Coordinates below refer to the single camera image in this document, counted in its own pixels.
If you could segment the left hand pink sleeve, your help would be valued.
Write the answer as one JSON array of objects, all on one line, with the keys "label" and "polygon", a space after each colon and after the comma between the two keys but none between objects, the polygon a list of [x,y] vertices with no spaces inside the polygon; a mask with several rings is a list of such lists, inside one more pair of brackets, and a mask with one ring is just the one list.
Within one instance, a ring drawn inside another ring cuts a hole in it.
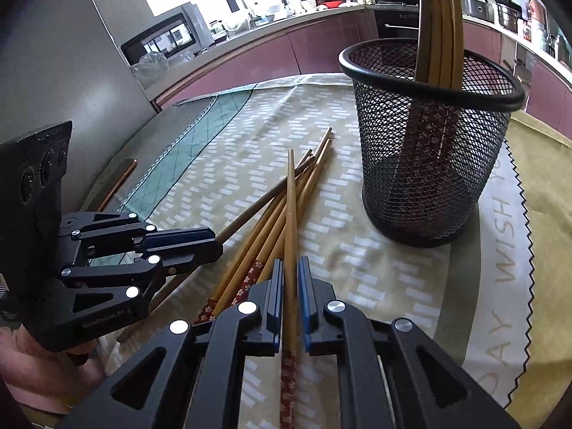
[{"label": "left hand pink sleeve", "polygon": [[105,378],[96,341],[68,351],[41,347],[21,326],[1,328],[1,376],[20,404],[52,414],[67,414]]}]

